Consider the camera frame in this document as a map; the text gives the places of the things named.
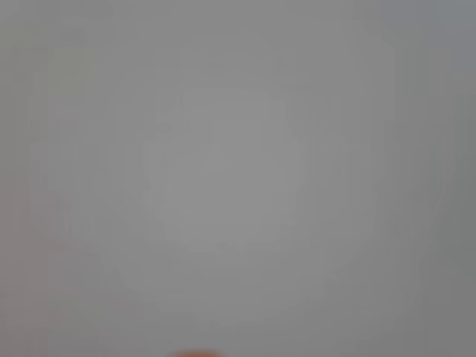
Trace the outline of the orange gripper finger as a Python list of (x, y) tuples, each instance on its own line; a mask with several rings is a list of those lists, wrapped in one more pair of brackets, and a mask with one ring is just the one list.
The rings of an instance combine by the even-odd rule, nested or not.
[(226, 355), (217, 350), (191, 349), (173, 352), (168, 357), (226, 357)]

